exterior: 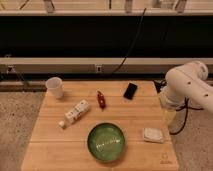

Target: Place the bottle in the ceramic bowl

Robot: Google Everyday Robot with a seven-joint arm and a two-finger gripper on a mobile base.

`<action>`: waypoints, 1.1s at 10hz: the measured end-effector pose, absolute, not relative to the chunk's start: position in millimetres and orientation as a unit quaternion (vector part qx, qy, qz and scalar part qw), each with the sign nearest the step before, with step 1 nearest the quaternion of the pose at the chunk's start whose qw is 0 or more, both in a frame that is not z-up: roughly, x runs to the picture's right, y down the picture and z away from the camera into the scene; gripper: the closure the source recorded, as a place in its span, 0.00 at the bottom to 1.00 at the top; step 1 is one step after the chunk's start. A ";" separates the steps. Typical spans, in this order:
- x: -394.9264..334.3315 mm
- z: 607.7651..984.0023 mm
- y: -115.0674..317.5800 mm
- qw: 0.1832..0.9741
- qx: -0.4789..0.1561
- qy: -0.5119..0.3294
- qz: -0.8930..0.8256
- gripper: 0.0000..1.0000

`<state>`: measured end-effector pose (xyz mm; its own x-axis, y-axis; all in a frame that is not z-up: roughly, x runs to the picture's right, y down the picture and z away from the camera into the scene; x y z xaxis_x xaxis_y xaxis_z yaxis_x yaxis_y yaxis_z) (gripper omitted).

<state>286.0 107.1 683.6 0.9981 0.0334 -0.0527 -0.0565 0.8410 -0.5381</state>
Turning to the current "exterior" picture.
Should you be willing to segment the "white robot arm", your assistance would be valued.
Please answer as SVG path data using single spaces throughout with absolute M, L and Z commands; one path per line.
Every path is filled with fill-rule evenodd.
M 192 61 L 170 69 L 166 75 L 166 86 L 159 93 L 165 123 L 170 125 L 176 116 L 175 110 L 192 99 L 213 114 L 213 87 L 206 83 L 208 68 L 201 61 Z

